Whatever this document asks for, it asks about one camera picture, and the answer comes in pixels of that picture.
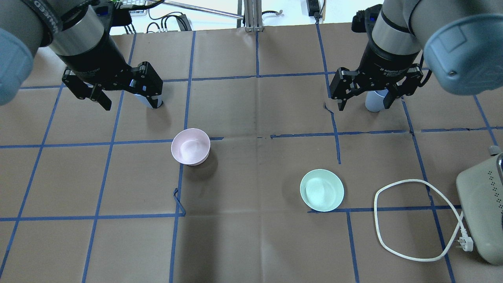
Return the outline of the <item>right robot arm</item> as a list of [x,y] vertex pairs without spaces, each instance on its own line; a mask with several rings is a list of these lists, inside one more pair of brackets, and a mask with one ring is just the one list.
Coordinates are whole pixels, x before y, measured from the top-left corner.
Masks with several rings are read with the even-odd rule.
[[411,96],[434,75],[448,93],[478,95],[502,87],[501,0],[385,0],[358,11],[351,29],[368,41],[356,70],[330,83],[338,109],[383,91],[380,109]]

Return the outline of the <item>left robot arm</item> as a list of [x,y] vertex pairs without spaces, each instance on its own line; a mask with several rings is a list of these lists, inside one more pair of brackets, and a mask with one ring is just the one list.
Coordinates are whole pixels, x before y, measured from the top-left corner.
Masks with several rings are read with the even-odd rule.
[[29,77],[40,47],[66,65],[62,83],[77,97],[110,110],[105,91],[127,91],[148,108],[162,106],[162,79],[149,62],[130,66],[110,36],[129,25],[130,12],[160,4],[124,5],[116,0],[2,0],[1,104],[14,99]]

